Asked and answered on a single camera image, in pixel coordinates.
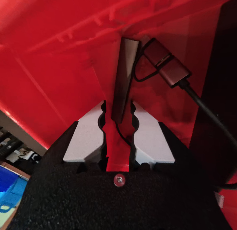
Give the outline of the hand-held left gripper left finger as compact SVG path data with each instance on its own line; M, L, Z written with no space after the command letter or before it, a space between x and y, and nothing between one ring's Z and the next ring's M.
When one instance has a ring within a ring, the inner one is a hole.
M64 162L98 163L106 158L105 113L106 101L103 100L77 121Z

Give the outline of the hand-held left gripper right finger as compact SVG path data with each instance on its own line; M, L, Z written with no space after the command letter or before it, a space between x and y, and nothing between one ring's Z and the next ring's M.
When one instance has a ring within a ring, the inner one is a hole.
M147 163L153 169L156 163L173 164L175 158L157 119L138 103L131 102L132 135L130 169Z

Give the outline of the grey usb hub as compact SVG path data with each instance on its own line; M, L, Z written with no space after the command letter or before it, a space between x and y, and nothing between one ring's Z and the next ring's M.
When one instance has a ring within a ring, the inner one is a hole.
M140 41L121 38L111 119L121 124L132 83L132 71L141 47Z

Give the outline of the red plastic bin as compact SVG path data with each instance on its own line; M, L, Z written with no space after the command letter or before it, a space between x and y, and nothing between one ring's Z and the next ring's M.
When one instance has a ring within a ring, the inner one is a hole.
M189 145L221 6L230 0L0 0L0 109L47 148L8 230L232 230ZM121 38L141 42L123 121L111 119ZM107 156L64 162L77 121L106 101ZM130 169L131 102L173 164Z

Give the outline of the blue plastic bins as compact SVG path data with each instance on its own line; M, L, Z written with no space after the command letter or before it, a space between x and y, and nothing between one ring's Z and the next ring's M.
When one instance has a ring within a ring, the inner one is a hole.
M18 177L17 174L0 166L0 192L6 192Z

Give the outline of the black bin divider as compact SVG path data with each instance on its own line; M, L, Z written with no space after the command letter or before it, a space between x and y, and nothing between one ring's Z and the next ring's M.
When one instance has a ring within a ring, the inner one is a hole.
M199 108L189 148L215 189L236 190L237 0L221 6L201 99L235 141Z

